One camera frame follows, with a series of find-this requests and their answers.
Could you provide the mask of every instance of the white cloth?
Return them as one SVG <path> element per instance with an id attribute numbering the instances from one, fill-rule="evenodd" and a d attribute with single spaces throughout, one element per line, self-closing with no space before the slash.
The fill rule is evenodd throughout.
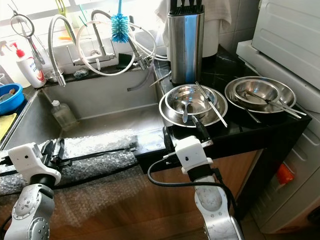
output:
<path id="1" fill-rule="evenodd" d="M 231 25 L 231 10 L 229 0 L 202 0 L 204 9 L 204 22 L 211 20 L 221 20 L 222 28 L 225 30 Z M 163 42 L 169 47 L 169 28 L 168 28 L 168 13 L 170 11 L 170 0 L 161 0 L 155 14 L 165 24 L 163 30 Z"/>

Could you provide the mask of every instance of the stainless steel bowl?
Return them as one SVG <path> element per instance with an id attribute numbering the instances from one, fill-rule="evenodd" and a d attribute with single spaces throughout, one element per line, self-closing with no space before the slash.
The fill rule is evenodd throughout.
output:
<path id="1" fill-rule="evenodd" d="M 206 86 L 202 86 L 202 88 L 211 99 L 213 105 L 215 105 L 217 103 L 217 96 L 214 91 Z M 212 109 L 209 102 L 195 84 L 177 86 L 165 96 L 164 101 L 166 106 L 177 115 L 181 115 L 180 117 L 182 117 L 185 110 L 185 105 L 182 101 L 188 103 L 188 116 L 195 115 L 197 117 L 203 117 L 203 114 Z"/>
<path id="2" fill-rule="evenodd" d="M 277 102 L 281 93 L 280 90 L 272 83 L 259 79 L 244 79 L 233 86 L 233 94 L 246 107 L 251 109 L 258 109 L 267 105 L 267 103 L 257 97 L 246 94 L 249 91 L 259 97 Z"/>
<path id="3" fill-rule="evenodd" d="M 234 89 L 234 85 L 236 83 L 238 83 L 242 80 L 247 80 L 247 79 L 262 80 L 262 81 L 266 81 L 268 83 L 275 85 L 280 91 L 280 99 L 277 102 L 278 104 L 287 105 L 288 107 L 293 107 L 296 104 L 297 98 L 296 98 L 294 91 L 292 91 L 292 89 L 290 87 L 283 84 L 282 82 L 274 80 L 272 78 L 267 78 L 267 77 L 262 77 L 262 76 L 245 76 L 245 77 L 240 77 L 240 78 L 237 78 L 237 79 L 229 82 L 224 89 L 224 94 L 225 94 L 226 98 L 228 99 L 228 101 L 230 103 L 232 103 L 236 107 L 238 107 L 240 109 L 244 109 L 243 107 L 238 105 L 236 102 L 233 102 L 229 96 L 230 96 L 230 94 L 234 95 L 233 89 Z M 265 105 L 259 109 L 248 109 L 248 110 L 252 113 L 259 113 L 259 114 L 274 114 L 274 113 L 283 112 L 283 110 L 281 110 L 275 106 L 272 106 L 270 104 Z"/>
<path id="4" fill-rule="evenodd" d="M 214 90 L 212 88 L 209 88 L 210 91 L 212 91 L 215 96 L 216 96 L 216 102 L 215 102 L 215 107 L 219 111 L 222 117 L 224 117 L 227 113 L 228 110 L 228 103 L 225 97 L 218 92 L 217 90 Z M 182 115 L 181 114 L 176 114 L 171 108 L 169 108 L 166 103 L 165 103 L 165 98 L 168 95 L 165 94 L 159 103 L 159 111 L 162 115 L 162 117 L 168 121 L 171 124 L 185 127 L 185 128 L 195 128 L 196 126 L 192 122 L 191 119 L 188 118 L 188 121 L 186 123 L 183 122 Z M 212 124 L 215 124 L 220 121 L 219 117 L 215 113 L 213 109 L 207 112 L 206 115 L 203 115 L 203 117 L 198 117 L 199 121 L 205 125 L 205 126 L 210 126 Z"/>
<path id="5" fill-rule="evenodd" d="M 64 70 L 62 68 L 59 68 L 59 71 L 60 71 L 61 74 L 64 73 Z M 52 82 L 52 83 L 57 83 L 58 82 L 57 76 L 55 75 L 55 71 L 54 70 L 47 71 L 44 74 L 44 78 L 47 79 L 49 82 Z"/>

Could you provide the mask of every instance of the plastic bottle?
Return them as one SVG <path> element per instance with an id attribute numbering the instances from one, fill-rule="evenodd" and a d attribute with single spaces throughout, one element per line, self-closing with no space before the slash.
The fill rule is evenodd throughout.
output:
<path id="1" fill-rule="evenodd" d="M 5 70 L 6 74 L 9 75 L 11 80 L 16 84 L 21 84 L 23 88 L 30 86 L 30 82 L 26 79 L 24 74 L 20 71 L 16 64 L 15 53 L 9 50 L 6 41 L 0 42 L 0 65 Z"/>
<path id="2" fill-rule="evenodd" d="M 19 57 L 16 64 L 32 87 L 37 89 L 45 85 L 47 80 L 42 70 L 37 69 L 34 58 L 26 56 L 25 52 L 19 49 L 15 42 L 11 46 L 15 46 L 16 55 Z"/>
<path id="3" fill-rule="evenodd" d="M 58 121 L 63 131 L 69 131 L 78 122 L 70 110 L 69 106 L 65 103 L 60 104 L 58 100 L 52 102 L 53 108 L 51 110 L 54 118 Z"/>

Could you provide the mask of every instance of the red pump cap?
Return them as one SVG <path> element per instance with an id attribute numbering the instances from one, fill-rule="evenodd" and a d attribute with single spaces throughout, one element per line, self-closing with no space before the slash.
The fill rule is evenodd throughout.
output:
<path id="1" fill-rule="evenodd" d="M 23 50 L 21 50 L 21 49 L 19 49 L 18 47 L 17 47 L 17 44 L 14 42 L 14 43 L 12 43 L 11 45 L 10 45 L 11 47 L 12 46 L 15 46 L 15 48 L 16 48 L 16 55 L 19 57 L 19 58 L 22 58 L 24 55 L 25 55 L 25 52 L 23 51 Z"/>

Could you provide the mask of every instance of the tiled wall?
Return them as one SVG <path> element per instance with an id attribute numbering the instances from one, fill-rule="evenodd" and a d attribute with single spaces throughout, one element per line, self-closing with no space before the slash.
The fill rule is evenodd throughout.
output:
<path id="1" fill-rule="evenodd" d="M 235 55 L 238 42 L 250 40 L 254 36 L 260 0 L 229 1 L 232 24 L 228 29 L 220 29 L 219 43 Z"/>

